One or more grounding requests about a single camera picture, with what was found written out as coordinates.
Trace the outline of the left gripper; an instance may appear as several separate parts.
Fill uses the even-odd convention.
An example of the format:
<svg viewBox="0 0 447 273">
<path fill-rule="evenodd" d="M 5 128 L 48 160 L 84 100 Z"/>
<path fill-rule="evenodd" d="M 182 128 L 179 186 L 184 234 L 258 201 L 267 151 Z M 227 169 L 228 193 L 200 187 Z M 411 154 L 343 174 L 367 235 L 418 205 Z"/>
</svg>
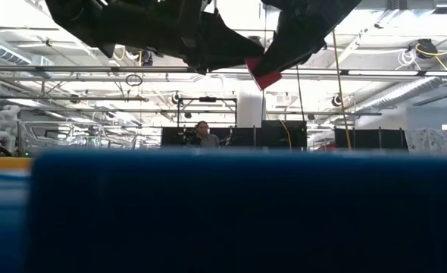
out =
<svg viewBox="0 0 447 273">
<path fill-rule="evenodd" d="M 185 28 L 198 22 L 188 65 L 198 73 L 244 65 L 264 47 L 231 30 L 219 11 L 203 12 L 205 0 L 45 0 L 52 20 L 70 34 L 111 57 L 115 46 L 162 55 L 185 52 L 194 41 Z"/>
</svg>

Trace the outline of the person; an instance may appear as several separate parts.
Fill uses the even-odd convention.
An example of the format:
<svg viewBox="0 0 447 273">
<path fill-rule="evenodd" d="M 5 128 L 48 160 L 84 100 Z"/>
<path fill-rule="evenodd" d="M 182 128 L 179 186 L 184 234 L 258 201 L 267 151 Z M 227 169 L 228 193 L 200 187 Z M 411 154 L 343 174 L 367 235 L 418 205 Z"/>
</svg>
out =
<svg viewBox="0 0 447 273">
<path fill-rule="evenodd" d="M 196 136 L 200 140 L 200 146 L 205 148 L 217 148 L 220 145 L 219 138 L 210 133 L 208 123 L 200 121 L 195 126 Z"/>
</svg>

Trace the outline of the white patterned sheet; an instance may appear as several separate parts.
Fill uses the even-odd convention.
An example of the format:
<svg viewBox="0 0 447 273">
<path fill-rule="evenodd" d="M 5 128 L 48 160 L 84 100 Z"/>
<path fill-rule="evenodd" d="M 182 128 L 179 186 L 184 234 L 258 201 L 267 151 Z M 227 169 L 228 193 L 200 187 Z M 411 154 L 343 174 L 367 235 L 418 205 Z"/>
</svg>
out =
<svg viewBox="0 0 447 273">
<path fill-rule="evenodd" d="M 447 132 L 433 128 L 405 130 L 408 151 L 412 154 L 447 154 Z"/>
</svg>

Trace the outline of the blue plastic brick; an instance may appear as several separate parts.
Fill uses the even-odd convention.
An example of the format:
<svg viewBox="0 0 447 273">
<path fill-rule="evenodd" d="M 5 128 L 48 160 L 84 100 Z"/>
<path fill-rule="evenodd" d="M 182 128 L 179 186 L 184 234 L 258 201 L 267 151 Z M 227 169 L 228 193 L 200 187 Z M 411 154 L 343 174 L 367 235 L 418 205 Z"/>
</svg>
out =
<svg viewBox="0 0 447 273">
<path fill-rule="evenodd" d="M 447 156 L 53 151 L 26 273 L 447 273 Z"/>
<path fill-rule="evenodd" d="M 0 170 L 0 273 L 21 273 L 30 173 Z"/>
</svg>

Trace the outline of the clear plastic bin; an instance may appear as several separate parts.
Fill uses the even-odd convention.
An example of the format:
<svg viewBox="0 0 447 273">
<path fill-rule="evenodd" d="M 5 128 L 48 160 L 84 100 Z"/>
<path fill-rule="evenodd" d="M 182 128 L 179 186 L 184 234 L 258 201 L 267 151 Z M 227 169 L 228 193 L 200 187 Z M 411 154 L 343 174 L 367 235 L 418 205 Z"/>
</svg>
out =
<svg viewBox="0 0 447 273">
<path fill-rule="evenodd" d="M 102 125 L 86 122 L 19 121 L 18 148 L 22 153 L 62 146 L 93 149 L 110 148 L 115 144 Z"/>
</svg>

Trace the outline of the red plastic brick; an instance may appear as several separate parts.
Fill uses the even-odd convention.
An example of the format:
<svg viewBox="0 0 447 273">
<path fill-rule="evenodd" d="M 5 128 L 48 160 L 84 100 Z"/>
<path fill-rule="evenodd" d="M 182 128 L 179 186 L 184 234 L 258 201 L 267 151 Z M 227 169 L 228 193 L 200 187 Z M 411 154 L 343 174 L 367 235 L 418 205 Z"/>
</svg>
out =
<svg viewBox="0 0 447 273">
<path fill-rule="evenodd" d="M 245 65 L 259 90 L 264 91 L 266 88 L 279 81 L 282 78 L 282 74 L 279 71 L 274 71 L 264 76 L 255 76 L 254 69 L 260 60 L 261 58 L 247 58 L 245 60 Z"/>
</svg>

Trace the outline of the white column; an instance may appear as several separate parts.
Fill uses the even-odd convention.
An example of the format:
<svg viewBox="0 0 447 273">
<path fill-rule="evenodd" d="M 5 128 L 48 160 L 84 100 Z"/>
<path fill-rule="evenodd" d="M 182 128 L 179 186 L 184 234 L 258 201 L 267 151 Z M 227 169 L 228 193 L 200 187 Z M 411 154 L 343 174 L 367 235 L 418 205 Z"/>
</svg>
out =
<svg viewBox="0 0 447 273">
<path fill-rule="evenodd" d="M 237 125 L 260 127 L 262 122 L 262 93 L 254 81 L 241 81 L 237 93 Z"/>
</svg>

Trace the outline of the white humanoid figure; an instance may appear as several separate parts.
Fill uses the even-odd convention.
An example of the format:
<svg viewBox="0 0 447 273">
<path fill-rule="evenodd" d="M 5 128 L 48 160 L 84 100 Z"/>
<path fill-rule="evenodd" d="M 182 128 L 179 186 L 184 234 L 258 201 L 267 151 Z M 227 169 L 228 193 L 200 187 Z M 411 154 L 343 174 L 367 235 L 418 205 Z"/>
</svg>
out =
<svg viewBox="0 0 447 273">
<path fill-rule="evenodd" d="M 5 105 L 0 111 L 0 142 L 9 152 L 15 150 L 19 112 L 17 105 Z"/>
</svg>

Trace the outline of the yellow plastic brick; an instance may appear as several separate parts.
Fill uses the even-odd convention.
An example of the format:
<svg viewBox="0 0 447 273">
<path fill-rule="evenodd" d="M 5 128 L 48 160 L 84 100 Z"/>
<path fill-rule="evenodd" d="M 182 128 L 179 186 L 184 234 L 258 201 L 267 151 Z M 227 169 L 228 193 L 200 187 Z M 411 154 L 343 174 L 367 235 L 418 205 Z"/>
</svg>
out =
<svg viewBox="0 0 447 273">
<path fill-rule="evenodd" d="M 31 165 L 31 158 L 0 157 L 0 170 L 29 170 Z"/>
</svg>

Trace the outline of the black partition panels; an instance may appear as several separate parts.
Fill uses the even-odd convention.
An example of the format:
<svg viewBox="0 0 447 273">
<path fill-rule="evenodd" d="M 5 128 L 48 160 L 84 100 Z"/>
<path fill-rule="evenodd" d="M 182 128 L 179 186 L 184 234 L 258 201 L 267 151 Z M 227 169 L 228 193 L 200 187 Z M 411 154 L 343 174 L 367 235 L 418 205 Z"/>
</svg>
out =
<svg viewBox="0 0 447 273">
<path fill-rule="evenodd" d="M 374 130 L 335 129 L 336 148 L 340 149 L 407 149 L 403 130 L 386 130 L 381 127 Z"/>
<path fill-rule="evenodd" d="M 220 140 L 218 148 L 264 147 L 268 149 L 306 149 L 307 129 L 304 121 L 263 121 L 260 127 L 215 127 L 209 129 Z M 162 146 L 204 148 L 194 127 L 164 127 Z"/>
</svg>

